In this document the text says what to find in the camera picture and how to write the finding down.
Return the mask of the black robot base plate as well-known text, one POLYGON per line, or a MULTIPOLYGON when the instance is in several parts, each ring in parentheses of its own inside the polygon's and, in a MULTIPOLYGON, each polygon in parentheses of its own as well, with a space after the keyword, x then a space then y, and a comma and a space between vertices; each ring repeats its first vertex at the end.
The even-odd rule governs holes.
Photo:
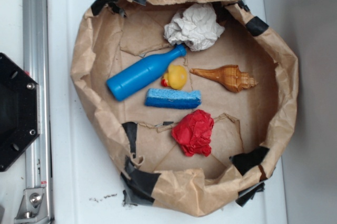
POLYGON ((39 85, 1 53, 1 172, 39 136, 39 85))

